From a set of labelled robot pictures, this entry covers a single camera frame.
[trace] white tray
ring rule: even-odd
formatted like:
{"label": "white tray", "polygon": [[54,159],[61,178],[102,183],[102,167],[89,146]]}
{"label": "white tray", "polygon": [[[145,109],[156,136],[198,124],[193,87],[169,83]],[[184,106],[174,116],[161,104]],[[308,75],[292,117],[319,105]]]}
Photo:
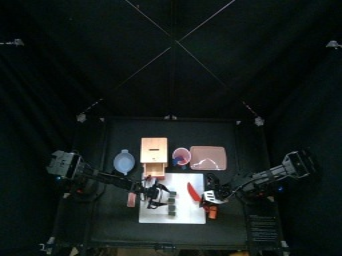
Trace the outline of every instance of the white tray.
{"label": "white tray", "polygon": [[[198,208],[186,191],[186,183],[190,183],[198,195],[202,194],[201,173],[165,173],[165,179],[160,181],[169,191],[176,191],[174,206],[176,216],[168,216],[168,206],[157,209],[146,209],[148,202],[140,201],[138,223],[168,223],[168,224],[205,224],[205,212]],[[162,192],[161,202],[166,202],[168,193]]]}

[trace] black wall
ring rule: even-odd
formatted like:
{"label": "black wall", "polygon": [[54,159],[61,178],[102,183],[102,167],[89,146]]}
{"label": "black wall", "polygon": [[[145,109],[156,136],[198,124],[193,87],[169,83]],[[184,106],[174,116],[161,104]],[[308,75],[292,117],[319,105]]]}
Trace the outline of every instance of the black wall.
{"label": "black wall", "polygon": [[309,148],[319,169],[287,182],[280,214],[288,243],[309,255],[342,255],[342,52],[332,50],[265,125],[272,162]]}
{"label": "black wall", "polygon": [[57,195],[45,165],[57,148],[70,149],[76,123],[25,57],[0,55],[0,255],[37,255],[46,242]]}

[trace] red object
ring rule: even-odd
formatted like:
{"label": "red object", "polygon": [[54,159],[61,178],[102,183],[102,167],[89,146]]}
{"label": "red object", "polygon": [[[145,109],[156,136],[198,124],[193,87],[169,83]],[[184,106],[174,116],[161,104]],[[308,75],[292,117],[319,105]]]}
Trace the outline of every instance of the red object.
{"label": "red object", "polygon": [[200,196],[196,192],[196,190],[193,189],[192,185],[189,184],[189,182],[186,183],[186,191],[188,191],[188,194],[190,195],[192,199],[196,201],[196,202],[200,202]]}

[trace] wooden box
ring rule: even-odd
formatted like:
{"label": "wooden box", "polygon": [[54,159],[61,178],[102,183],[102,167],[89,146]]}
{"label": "wooden box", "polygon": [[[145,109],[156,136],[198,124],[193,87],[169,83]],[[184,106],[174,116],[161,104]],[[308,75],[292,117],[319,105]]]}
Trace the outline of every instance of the wooden box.
{"label": "wooden box", "polygon": [[166,167],[166,138],[141,138],[140,162],[144,177],[164,179]]}

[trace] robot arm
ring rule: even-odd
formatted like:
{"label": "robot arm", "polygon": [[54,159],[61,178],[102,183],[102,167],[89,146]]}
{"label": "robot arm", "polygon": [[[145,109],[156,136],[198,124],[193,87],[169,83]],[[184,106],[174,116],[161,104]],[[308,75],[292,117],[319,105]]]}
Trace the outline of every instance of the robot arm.
{"label": "robot arm", "polygon": [[145,188],[140,181],[132,181],[126,177],[100,172],[90,168],[81,156],[73,152],[68,153],[61,150],[53,152],[46,171],[59,179],[66,179],[73,183],[76,183],[77,180],[82,180],[84,182],[93,180],[104,184],[110,184],[126,190],[129,193],[142,194],[144,198],[148,200],[148,209],[156,209],[158,206],[164,205],[154,201],[158,197],[160,190],[174,193],[169,191],[162,184],[158,184],[157,180],[154,180],[152,187]]}
{"label": "robot arm", "polygon": [[313,161],[307,151],[293,151],[284,156],[281,164],[269,170],[255,173],[248,177],[237,179],[230,183],[220,185],[214,175],[206,175],[208,188],[204,192],[204,201],[221,204],[236,192],[244,195],[255,195],[265,185],[284,178],[300,179],[315,171]]}

